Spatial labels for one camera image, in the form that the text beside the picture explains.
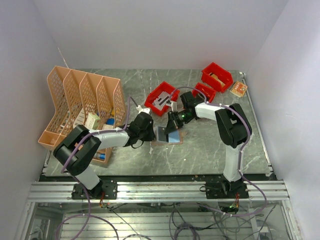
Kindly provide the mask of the brown leather card holder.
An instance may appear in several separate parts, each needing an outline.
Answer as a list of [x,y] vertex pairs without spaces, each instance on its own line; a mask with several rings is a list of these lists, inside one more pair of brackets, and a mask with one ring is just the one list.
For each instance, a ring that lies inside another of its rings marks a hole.
[[155,140],[153,140],[151,143],[155,146],[164,146],[164,145],[179,145],[183,143],[183,134],[181,130],[176,130],[174,132],[171,132],[170,134],[167,134],[168,141],[167,142],[159,142],[157,141],[157,126],[153,128],[155,133]]

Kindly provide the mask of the white credit card stack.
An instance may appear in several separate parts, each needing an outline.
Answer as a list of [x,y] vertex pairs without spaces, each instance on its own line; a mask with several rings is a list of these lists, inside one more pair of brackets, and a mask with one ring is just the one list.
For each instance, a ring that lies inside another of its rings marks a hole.
[[153,101],[152,105],[157,110],[162,110],[166,106],[167,101],[169,101],[170,94],[163,91],[157,98]]

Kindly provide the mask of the red bin with cards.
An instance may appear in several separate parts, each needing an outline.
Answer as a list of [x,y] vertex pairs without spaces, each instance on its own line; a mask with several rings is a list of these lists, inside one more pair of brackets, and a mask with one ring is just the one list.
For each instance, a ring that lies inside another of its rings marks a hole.
[[144,106],[150,108],[157,116],[161,117],[171,106],[169,97],[173,92],[170,100],[176,102],[180,91],[175,87],[163,81],[160,83],[146,98]]

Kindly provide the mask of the red bin front pair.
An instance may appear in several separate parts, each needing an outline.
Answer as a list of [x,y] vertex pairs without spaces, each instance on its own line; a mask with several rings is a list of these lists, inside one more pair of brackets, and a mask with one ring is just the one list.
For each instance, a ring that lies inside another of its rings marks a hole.
[[216,93],[217,93],[217,91],[214,90],[212,87],[207,86],[207,85],[205,85],[205,84],[203,84],[203,83],[200,83],[200,82],[198,82],[198,83],[195,85],[195,89],[196,89],[196,90],[193,90],[193,91],[192,91],[192,95],[193,95],[195,98],[202,98],[202,99],[204,99],[203,96],[200,94],[200,92],[202,92],[202,93],[205,95],[205,97],[206,97],[206,99],[207,99],[207,101],[208,101],[209,103],[211,103],[211,102],[214,100],[214,98],[215,98],[215,96],[216,96]]

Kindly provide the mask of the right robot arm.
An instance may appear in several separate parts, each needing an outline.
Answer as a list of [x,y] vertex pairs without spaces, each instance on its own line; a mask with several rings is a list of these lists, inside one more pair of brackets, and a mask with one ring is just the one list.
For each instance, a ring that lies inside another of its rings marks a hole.
[[192,120],[209,119],[217,124],[221,141],[225,144],[225,166],[221,179],[206,182],[200,191],[207,199],[246,199],[248,187],[243,179],[243,150],[249,142],[252,127],[238,103],[214,105],[188,91],[180,96],[183,110],[167,113],[165,135],[169,135]]

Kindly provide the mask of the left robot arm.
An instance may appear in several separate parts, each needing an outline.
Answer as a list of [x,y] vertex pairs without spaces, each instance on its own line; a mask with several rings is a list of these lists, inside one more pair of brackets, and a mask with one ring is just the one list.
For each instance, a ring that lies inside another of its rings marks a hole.
[[107,193],[103,181],[90,167],[94,155],[103,149],[132,147],[136,149],[155,139],[153,118],[140,112],[129,125],[109,130],[89,130],[78,125],[53,150],[53,156],[84,187],[85,194],[96,199]]

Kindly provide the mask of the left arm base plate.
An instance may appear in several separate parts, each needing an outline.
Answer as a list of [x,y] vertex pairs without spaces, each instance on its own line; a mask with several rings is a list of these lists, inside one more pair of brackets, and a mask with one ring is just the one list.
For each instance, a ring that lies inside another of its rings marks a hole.
[[97,186],[89,190],[81,183],[73,186],[71,193],[72,200],[85,200],[88,193],[90,199],[115,200],[118,193],[118,184],[113,180],[101,180]]

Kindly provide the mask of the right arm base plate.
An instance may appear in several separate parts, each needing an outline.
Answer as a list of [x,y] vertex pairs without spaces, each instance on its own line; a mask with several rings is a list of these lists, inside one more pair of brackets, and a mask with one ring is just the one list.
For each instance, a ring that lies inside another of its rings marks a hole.
[[205,193],[207,199],[248,199],[247,185],[242,181],[228,182],[226,180],[217,182],[206,182],[199,188]]

